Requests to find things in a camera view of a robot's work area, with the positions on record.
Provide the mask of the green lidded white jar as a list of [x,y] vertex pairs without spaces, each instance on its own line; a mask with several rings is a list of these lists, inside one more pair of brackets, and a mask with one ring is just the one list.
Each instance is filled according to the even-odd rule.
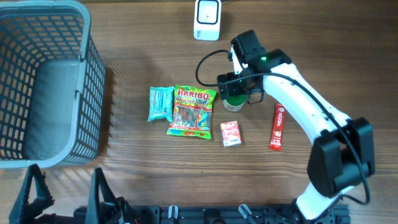
[[224,107],[231,112],[239,111],[246,102],[246,95],[229,96],[223,100]]

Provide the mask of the small red white box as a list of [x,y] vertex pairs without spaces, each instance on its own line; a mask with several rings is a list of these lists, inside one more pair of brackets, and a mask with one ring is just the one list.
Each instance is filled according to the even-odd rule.
[[242,143],[237,121],[221,123],[220,128],[224,147],[235,146]]

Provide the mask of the Haribo gummy candy bag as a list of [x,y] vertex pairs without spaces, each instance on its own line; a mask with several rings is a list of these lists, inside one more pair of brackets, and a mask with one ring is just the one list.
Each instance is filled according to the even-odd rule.
[[215,97],[215,90],[175,85],[172,122],[167,134],[211,139],[211,117]]

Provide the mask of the teal tissue packet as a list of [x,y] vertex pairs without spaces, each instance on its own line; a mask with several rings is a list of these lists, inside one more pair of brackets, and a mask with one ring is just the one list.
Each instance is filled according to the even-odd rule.
[[165,118],[172,122],[174,105],[174,87],[150,87],[148,122]]

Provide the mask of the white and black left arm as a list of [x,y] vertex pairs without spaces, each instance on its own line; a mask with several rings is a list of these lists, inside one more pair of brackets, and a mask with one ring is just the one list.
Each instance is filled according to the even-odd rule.
[[9,214],[9,223],[139,223],[134,210],[123,197],[115,197],[103,170],[96,168],[91,178],[88,205],[80,207],[72,217],[44,214],[54,205],[43,174],[37,164],[27,168],[25,178]]

